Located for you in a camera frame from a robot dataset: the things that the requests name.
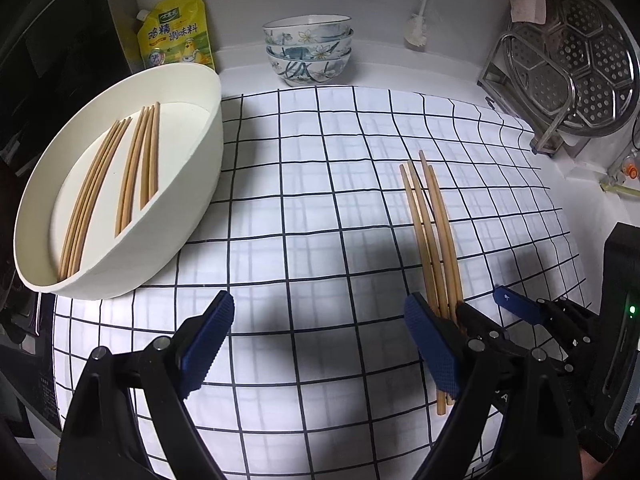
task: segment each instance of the ceramic bowl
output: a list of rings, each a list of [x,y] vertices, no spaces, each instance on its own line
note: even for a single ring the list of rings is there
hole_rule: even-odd
[[[351,49],[351,39],[353,30],[347,37],[340,40],[327,41],[325,43],[297,44],[292,46],[269,45],[267,52],[282,59],[295,59],[306,61],[323,61],[327,59],[338,59],[344,56]]]
[[[325,43],[350,34],[351,18],[336,14],[308,14],[269,22],[262,27],[271,45]]]
[[[351,50],[338,59],[302,61],[282,59],[267,52],[273,71],[290,86],[308,86],[326,83],[340,75],[351,56]]]
[[[51,141],[20,201],[14,257],[37,292],[78,300],[125,294],[151,279],[187,241],[216,189],[222,164],[220,78],[197,63],[172,63],[132,75],[92,99]],[[136,179],[131,223],[114,236],[122,175],[140,108],[158,101],[158,192],[140,209]],[[80,269],[58,280],[69,217],[82,181],[114,120],[132,117],[120,141],[86,234]]]

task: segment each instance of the blue rubber finger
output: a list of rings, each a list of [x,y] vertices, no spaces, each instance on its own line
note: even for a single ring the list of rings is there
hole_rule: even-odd
[[[427,363],[437,389],[457,399],[460,394],[458,360],[413,295],[404,301],[404,322]]]
[[[535,301],[505,286],[494,288],[494,301],[530,325],[539,325],[545,321],[545,317],[543,317],[540,307]]]

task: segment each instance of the yellow seasoning bag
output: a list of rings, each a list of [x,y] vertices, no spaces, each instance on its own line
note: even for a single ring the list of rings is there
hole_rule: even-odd
[[[202,0],[163,0],[138,32],[145,68],[165,63],[201,63],[215,68]]]

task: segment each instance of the metal screw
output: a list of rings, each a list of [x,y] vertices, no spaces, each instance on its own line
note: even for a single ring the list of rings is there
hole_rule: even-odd
[[[542,362],[546,359],[546,352],[542,348],[534,348],[531,351],[531,356],[538,362]]]
[[[151,343],[156,350],[164,350],[171,344],[171,338],[165,335],[156,337]]]
[[[97,361],[98,359],[102,359],[106,354],[107,354],[107,347],[98,346],[94,348],[94,350],[91,352],[91,357]]]
[[[474,352],[483,352],[485,348],[484,343],[479,339],[470,339],[466,345]]]

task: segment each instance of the blue gripper pad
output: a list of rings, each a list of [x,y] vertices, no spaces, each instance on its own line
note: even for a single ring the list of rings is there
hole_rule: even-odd
[[[457,399],[461,391],[458,360],[413,294],[404,300],[404,322],[427,363],[437,389]]]
[[[538,304],[505,286],[494,288],[494,301],[502,308],[518,316],[530,325],[539,325],[545,322]]]
[[[234,315],[234,298],[228,292],[221,291],[200,316],[204,318],[202,325],[180,358],[177,391],[181,399],[186,399],[189,393],[202,386],[231,328]]]

